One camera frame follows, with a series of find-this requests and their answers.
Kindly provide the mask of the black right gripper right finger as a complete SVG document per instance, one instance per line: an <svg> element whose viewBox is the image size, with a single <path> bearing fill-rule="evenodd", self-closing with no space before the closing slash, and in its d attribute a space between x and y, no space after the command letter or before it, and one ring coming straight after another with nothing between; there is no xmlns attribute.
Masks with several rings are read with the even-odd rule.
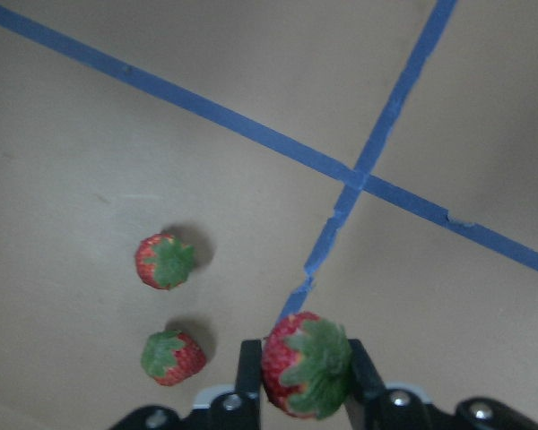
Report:
<svg viewBox="0 0 538 430"><path fill-rule="evenodd" d="M386 386L361 341L349 339L349 344L352 356L347 416L352 429L376 429L378 399Z"/></svg>

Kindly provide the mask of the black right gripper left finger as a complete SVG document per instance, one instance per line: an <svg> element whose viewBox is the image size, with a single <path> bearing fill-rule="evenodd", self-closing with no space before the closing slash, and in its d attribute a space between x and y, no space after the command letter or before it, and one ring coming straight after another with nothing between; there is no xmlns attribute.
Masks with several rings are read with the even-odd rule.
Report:
<svg viewBox="0 0 538 430"><path fill-rule="evenodd" d="M238 417L238 429L259 430L262 346L260 340L243 340L239 352L239 365L235 393L241 400L234 410Z"/></svg>

